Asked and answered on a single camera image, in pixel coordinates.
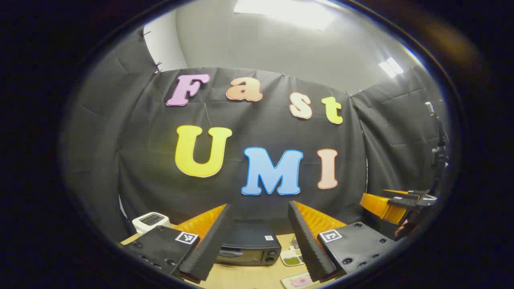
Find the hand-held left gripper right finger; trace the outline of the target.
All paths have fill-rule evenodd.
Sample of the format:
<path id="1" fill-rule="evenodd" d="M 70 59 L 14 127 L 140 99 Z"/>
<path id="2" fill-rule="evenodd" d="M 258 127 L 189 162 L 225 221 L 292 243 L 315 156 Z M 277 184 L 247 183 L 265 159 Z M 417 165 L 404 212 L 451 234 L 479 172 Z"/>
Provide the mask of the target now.
<path id="1" fill-rule="evenodd" d="M 344 224 L 297 201 L 290 201 L 288 218 L 312 281 L 354 274 L 397 246 L 363 222 Z"/>

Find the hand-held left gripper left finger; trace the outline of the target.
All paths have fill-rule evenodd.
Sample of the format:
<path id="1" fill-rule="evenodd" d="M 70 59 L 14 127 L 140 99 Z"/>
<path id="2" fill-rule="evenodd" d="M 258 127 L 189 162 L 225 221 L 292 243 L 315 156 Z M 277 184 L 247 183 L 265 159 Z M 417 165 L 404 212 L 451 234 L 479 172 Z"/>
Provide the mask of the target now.
<path id="1" fill-rule="evenodd" d="M 224 204 L 173 228 L 155 225 L 121 249 L 166 276 L 206 281 L 232 223 L 231 205 Z"/>

